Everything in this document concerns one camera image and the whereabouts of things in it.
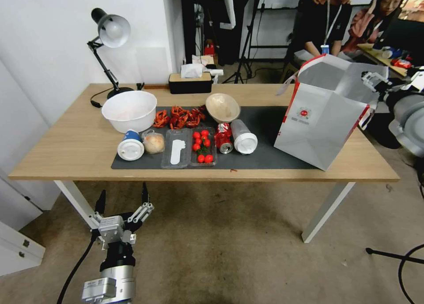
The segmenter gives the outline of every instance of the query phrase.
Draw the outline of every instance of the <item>crushed can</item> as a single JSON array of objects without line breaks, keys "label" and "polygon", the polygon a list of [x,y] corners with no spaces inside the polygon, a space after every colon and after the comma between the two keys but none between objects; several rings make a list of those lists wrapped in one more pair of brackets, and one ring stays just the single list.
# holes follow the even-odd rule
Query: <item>crushed can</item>
[{"label": "crushed can", "polygon": [[229,123],[219,123],[216,129],[215,144],[222,154],[230,153],[233,150],[231,142],[231,127]]}]

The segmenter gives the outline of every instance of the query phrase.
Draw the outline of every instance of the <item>white bowl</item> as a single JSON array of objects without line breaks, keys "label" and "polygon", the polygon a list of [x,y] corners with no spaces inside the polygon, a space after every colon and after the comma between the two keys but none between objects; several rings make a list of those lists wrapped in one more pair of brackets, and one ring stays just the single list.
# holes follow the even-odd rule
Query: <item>white bowl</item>
[{"label": "white bowl", "polygon": [[228,94],[211,94],[206,99],[206,109],[218,123],[231,122],[240,115],[240,106]]},{"label": "white bowl", "polygon": [[126,91],[107,100],[102,114],[121,133],[129,129],[141,132],[155,121],[157,103],[156,97],[146,91]]}]

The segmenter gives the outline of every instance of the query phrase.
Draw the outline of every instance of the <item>lanyard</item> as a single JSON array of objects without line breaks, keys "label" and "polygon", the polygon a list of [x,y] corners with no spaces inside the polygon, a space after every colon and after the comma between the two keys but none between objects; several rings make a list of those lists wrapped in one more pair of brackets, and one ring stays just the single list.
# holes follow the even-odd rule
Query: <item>lanyard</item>
[{"label": "lanyard", "polygon": [[336,16],[334,17],[333,23],[330,26],[330,29],[328,29],[328,23],[330,22],[330,0],[327,0],[327,25],[326,25],[326,37],[324,39],[324,44],[327,43],[327,39],[330,36],[331,30],[333,30],[333,26],[336,23],[337,17],[339,16],[341,11],[341,5],[339,6],[339,10],[337,11]]},{"label": "lanyard", "polygon": [[371,35],[372,35],[372,33],[377,29],[377,28],[379,28],[380,27],[380,25],[381,25],[381,23],[383,22],[383,20],[381,20],[381,21],[379,21],[379,23],[374,27],[374,29],[372,30],[372,32],[371,32]]}]

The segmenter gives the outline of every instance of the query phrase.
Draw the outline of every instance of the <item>wooden table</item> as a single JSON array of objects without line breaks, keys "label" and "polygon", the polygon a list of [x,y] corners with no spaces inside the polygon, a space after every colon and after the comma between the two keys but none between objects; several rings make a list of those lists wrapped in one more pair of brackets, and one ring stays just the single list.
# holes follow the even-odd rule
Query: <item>wooden table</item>
[{"label": "wooden table", "polygon": [[365,56],[371,59],[372,61],[388,66],[399,78],[406,77],[406,69],[401,67],[392,66],[391,59],[381,57],[381,51],[373,49],[374,44],[358,44],[359,49],[361,49]]},{"label": "wooden table", "polygon": [[[90,104],[90,96],[107,84],[91,84],[9,175],[16,180],[54,180],[72,205],[95,228],[92,207],[76,187],[75,180],[151,181],[323,181],[337,182],[327,200],[302,234],[310,242],[355,182],[392,182],[397,174],[356,129],[326,172],[319,169],[111,169],[122,134],[106,121],[100,109]],[[290,102],[293,86],[276,96],[279,84],[212,86],[212,92],[232,95],[241,106],[284,106]],[[172,95],[167,89],[147,89],[158,106],[199,106],[209,94]],[[96,98],[101,104],[106,93]]]}]

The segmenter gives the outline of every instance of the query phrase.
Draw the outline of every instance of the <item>lamp shade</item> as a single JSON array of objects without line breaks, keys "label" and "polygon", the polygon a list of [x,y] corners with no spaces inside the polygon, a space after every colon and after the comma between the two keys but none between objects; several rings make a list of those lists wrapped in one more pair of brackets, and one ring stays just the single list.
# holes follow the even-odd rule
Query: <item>lamp shade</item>
[{"label": "lamp shade", "polygon": [[101,8],[92,10],[91,17],[97,23],[98,36],[105,46],[116,48],[127,42],[131,27],[125,18],[106,14]]}]

